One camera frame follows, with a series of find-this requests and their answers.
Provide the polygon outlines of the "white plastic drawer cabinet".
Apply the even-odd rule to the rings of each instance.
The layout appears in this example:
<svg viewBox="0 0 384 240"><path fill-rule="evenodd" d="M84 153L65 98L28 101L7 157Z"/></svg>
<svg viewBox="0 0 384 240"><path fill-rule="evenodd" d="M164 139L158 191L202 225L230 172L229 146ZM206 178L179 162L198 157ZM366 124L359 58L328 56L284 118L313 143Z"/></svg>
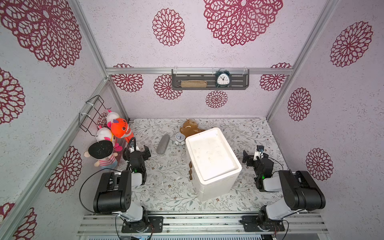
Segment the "white plastic drawer cabinet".
<svg viewBox="0 0 384 240"><path fill-rule="evenodd" d="M201 202L228 194L242 165L219 128L186 138L186 152L193 170L190 180Z"/></svg>

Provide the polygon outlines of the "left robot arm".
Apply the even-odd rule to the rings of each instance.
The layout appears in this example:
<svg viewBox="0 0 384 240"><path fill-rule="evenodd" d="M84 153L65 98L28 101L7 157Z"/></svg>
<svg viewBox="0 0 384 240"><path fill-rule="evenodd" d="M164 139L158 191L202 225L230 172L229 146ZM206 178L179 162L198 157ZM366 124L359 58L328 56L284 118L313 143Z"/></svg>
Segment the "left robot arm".
<svg viewBox="0 0 384 240"><path fill-rule="evenodd" d="M149 224L144 207L132 202L132 187L143 186L147 181L145 161L151 157L147 146L144 151L129 152L124 150L123 158L128 161L128 168L117 173L103 173L93 201L97 214L116 214L128 225Z"/></svg>

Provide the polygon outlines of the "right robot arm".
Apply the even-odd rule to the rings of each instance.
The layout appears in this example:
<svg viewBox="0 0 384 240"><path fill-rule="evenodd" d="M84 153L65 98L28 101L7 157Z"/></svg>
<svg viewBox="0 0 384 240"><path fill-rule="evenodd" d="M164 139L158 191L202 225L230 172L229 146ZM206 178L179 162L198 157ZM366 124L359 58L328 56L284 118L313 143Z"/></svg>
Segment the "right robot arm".
<svg viewBox="0 0 384 240"><path fill-rule="evenodd" d="M255 224L263 231L279 226L285 217L300 211L313 211L326 206L326 198L307 171L279 170L273 172L274 161L258 147L259 151L249 155L243 151L242 162L253 167L255 185L261 192L282 192L277 202L262 206L255 220L245 224Z"/></svg>

